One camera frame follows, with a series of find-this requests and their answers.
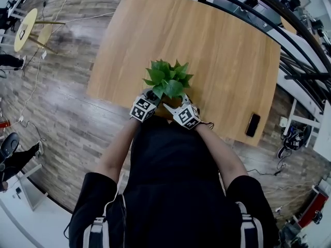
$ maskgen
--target shoe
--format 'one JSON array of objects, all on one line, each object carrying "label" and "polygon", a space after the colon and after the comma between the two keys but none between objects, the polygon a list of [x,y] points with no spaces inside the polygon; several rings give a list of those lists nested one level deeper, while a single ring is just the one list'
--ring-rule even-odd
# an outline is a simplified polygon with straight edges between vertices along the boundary
[{"label": "shoe", "polygon": [[43,155],[43,145],[42,145],[42,142],[41,142],[41,141],[39,142],[39,150],[38,150],[38,153],[39,153],[39,154],[38,154],[39,156]]},{"label": "shoe", "polygon": [[25,62],[26,62],[26,55],[22,58],[22,60],[23,60],[23,65],[22,65],[22,67],[20,69],[23,69],[24,68],[24,65],[25,65]]}]

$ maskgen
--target red object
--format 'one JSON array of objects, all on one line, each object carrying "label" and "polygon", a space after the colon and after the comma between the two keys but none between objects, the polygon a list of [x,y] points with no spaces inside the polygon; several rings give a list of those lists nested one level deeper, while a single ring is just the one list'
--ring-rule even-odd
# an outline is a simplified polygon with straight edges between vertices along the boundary
[{"label": "red object", "polygon": [[301,228],[307,226],[315,216],[315,211],[321,211],[324,203],[327,201],[328,197],[323,195],[321,192],[318,193],[309,207],[306,209],[305,213],[301,216],[298,221],[298,224]]},{"label": "red object", "polygon": [[4,129],[4,128],[10,127],[10,126],[11,126],[10,120],[0,122],[0,129]]}]

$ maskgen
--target plant leaf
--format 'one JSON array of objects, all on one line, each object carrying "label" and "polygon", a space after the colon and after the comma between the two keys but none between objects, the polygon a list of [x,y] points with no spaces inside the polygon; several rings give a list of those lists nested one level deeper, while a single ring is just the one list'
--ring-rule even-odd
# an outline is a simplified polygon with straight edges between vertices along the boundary
[{"label": "plant leaf", "polygon": [[153,87],[153,93],[159,98],[162,98],[162,95],[164,93],[164,87],[162,84],[156,85]]},{"label": "plant leaf", "polygon": [[168,85],[164,89],[164,93],[170,98],[179,96],[182,92],[183,85],[176,80],[169,80]]},{"label": "plant leaf", "polygon": [[164,88],[166,88],[168,82],[167,82],[165,79],[162,79],[161,83],[162,83],[162,86],[163,86]]},{"label": "plant leaf", "polygon": [[170,79],[170,64],[166,61],[160,61],[158,65],[158,70],[164,72],[166,79]]},{"label": "plant leaf", "polygon": [[170,71],[170,79],[173,79],[176,75],[175,71]]},{"label": "plant leaf", "polygon": [[160,61],[151,61],[151,69],[152,70],[160,70]]},{"label": "plant leaf", "polygon": [[177,67],[180,67],[180,63],[178,62],[178,60],[176,59],[176,64],[174,66],[174,69],[176,69]]},{"label": "plant leaf", "polygon": [[180,80],[180,82],[182,83],[184,88],[190,88],[191,87],[186,79],[182,79],[182,80]]},{"label": "plant leaf", "polygon": [[189,81],[193,77],[193,74],[187,74],[185,80]]},{"label": "plant leaf", "polygon": [[180,73],[178,73],[178,78],[179,79],[184,79],[186,77],[186,73],[185,72],[180,72]]},{"label": "plant leaf", "polygon": [[147,85],[155,85],[155,83],[153,81],[151,81],[151,80],[146,80],[146,79],[143,79],[143,80],[145,81],[145,83]]},{"label": "plant leaf", "polygon": [[183,66],[179,66],[175,69],[176,73],[179,74],[181,72],[186,73],[188,67],[188,63],[185,63]]},{"label": "plant leaf", "polygon": [[149,76],[151,77],[152,81],[156,85],[161,83],[162,79],[165,77],[164,72],[162,72],[160,70],[152,70],[152,69],[149,69],[149,68],[147,68],[146,70],[148,71]]}]

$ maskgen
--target sleeve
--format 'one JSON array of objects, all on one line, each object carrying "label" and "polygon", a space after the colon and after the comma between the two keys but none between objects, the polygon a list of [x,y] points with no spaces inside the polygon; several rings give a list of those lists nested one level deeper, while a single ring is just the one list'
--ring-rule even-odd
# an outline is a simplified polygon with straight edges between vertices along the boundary
[{"label": "sleeve", "polygon": [[70,248],[83,246],[85,229],[94,219],[102,216],[104,206],[112,201],[117,191],[116,183],[99,173],[87,173],[69,226]]},{"label": "sleeve", "polygon": [[250,176],[239,176],[231,182],[227,198],[245,205],[247,212],[261,222],[264,247],[274,247],[279,230],[260,183]]}]

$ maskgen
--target green plant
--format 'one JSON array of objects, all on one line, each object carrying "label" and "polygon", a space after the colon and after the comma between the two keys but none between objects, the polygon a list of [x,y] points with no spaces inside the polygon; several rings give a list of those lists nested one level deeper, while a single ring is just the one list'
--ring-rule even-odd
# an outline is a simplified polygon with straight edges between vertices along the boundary
[{"label": "green plant", "polygon": [[151,63],[151,69],[146,68],[151,80],[143,80],[147,85],[154,86],[153,93],[160,99],[163,94],[170,98],[183,96],[184,88],[190,87],[188,81],[193,77],[193,74],[186,73],[188,63],[180,65],[176,60],[174,67],[162,59]]}]

